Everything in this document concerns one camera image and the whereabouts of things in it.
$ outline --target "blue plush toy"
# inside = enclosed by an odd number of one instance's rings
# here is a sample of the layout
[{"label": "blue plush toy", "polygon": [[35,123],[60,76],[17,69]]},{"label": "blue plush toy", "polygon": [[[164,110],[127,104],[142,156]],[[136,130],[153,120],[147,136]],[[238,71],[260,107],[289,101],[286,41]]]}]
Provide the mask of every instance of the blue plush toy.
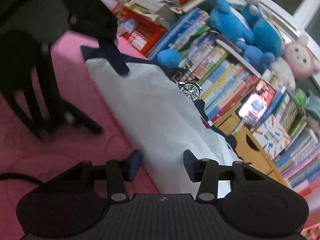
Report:
[{"label": "blue plush toy", "polygon": [[157,61],[167,69],[177,68],[181,61],[180,53],[174,49],[163,50],[159,52]]},{"label": "blue plush toy", "polygon": [[217,29],[222,36],[232,43],[244,39],[247,43],[254,43],[251,30],[230,11],[230,4],[226,0],[218,0],[216,7],[210,13],[210,27]]},{"label": "blue plush toy", "polygon": [[236,46],[242,50],[243,58],[260,74],[263,74],[269,67],[270,62],[275,60],[275,56],[271,52],[262,52],[257,47],[247,45],[242,41],[238,41]]},{"label": "blue plush toy", "polygon": [[246,19],[250,28],[253,28],[254,24],[261,18],[263,18],[260,6],[260,0],[247,0],[247,4],[244,6],[241,15]]},{"label": "blue plush toy", "polygon": [[273,24],[267,20],[258,20],[252,29],[255,46],[262,52],[271,52],[275,57],[280,57],[284,52],[284,43]]},{"label": "blue plush toy", "polygon": [[262,10],[260,0],[247,0],[241,15],[254,33],[254,45],[262,52],[271,52],[275,57],[283,54],[284,43],[273,23],[267,20],[272,13]]}]

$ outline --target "wooden cabinet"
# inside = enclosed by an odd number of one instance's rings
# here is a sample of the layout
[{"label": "wooden cabinet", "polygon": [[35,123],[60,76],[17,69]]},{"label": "wooden cabinet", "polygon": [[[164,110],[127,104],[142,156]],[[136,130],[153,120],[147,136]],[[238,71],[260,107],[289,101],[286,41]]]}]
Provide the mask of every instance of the wooden cabinet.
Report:
[{"label": "wooden cabinet", "polygon": [[[235,104],[215,125],[225,134],[231,134],[236,128],[240,119],[235,110],[241,104]],[[256,141],[252,133],[246,127],[242,127],[235,135],[237,140],[236,151],[245,162],[251,162],[252,166],[268,175],[272,179],[286,185],[274,163],[265,153],[261,145]]]}]

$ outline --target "black cable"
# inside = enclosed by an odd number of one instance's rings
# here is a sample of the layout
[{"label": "black cable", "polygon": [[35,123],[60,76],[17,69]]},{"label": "black cable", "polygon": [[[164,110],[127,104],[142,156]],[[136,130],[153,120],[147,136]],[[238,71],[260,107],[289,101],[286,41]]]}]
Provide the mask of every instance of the black cable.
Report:
[{"label": "black cable", "polygon": [[34,178],[32,176],[26,175],[26,174],[22,174],[22,173],[0,173],[0,180],[5,180],[5,179],[18,179],[18,180],[25,180],[25,181],[29,181],[32,182],[34,184],[37,185],[43,185],[44,183],[42,181],[40,181],[37,178]]}]

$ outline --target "pink carpet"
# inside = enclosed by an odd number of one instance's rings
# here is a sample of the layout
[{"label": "pink carpet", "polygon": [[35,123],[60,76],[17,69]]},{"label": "pink carpet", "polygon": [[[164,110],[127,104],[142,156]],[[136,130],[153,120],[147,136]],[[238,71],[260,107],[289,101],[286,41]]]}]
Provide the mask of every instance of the pink carpet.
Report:
[{"label": "pink carpet", "polygon": [[[61,95],[102,125],[104,133],[95,135],[84,127],[75,129],[65,125],[46,142],[40,142],[0,98],[0,172],[20,172],[47,181],[81,161],[90,160],[94,165],[101,165],[109,159],[125,158],[132,152],[126,136],[89,78],[80,45],[97,46],[97,42],[67,32],[52,48],[57,83]],[[143,58],[123,38],[119,39],[119,49],[128,55]],[[36,79],[34,84],[37,98],[41,101]],[[18,95],[18,98],[25,109],[23,97]],[[0,181],[1,239],[18,240],[23,236],[16,218],[16,205],[34,187],[24,181]],[[126,187],[130,195],[159,193],[143,167]],[[104,189],[105,185],[102,184],[98,192]]]}]

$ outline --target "pink plush toy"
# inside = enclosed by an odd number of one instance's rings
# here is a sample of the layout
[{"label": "pink plush toy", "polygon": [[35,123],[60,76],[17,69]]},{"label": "pink plush toy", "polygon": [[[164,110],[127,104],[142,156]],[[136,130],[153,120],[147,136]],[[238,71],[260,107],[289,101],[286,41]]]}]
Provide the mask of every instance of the pink plush toy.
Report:
[{"label": "pink plush toy", "polygon": [[320,71],[320,63],[308,49],[307,42],[308,36],[303,35],[285,46],[283,59],[289,64],[296,79],[305,79]]}]

